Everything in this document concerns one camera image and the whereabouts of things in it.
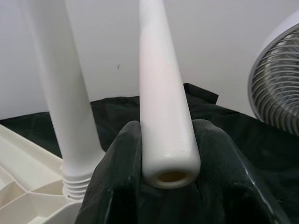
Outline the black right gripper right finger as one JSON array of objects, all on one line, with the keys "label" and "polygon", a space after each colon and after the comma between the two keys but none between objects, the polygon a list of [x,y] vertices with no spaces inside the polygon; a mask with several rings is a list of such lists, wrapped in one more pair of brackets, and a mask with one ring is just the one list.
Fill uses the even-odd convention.
[{"label": "black right gripper right finger", "polygon": [[201,170],[196,180],[204,224],[288,224],[290,219],[231,137],[210,121],[192,122]]}]

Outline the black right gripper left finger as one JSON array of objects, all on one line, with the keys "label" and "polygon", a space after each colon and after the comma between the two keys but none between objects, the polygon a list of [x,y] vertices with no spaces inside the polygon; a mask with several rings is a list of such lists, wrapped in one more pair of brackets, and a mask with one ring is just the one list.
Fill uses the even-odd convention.
[{"label": "black right gripper left finger", "polygon": [[140,123],[128,122],[97,165],[77,224],[136,224],[141,178]]}]

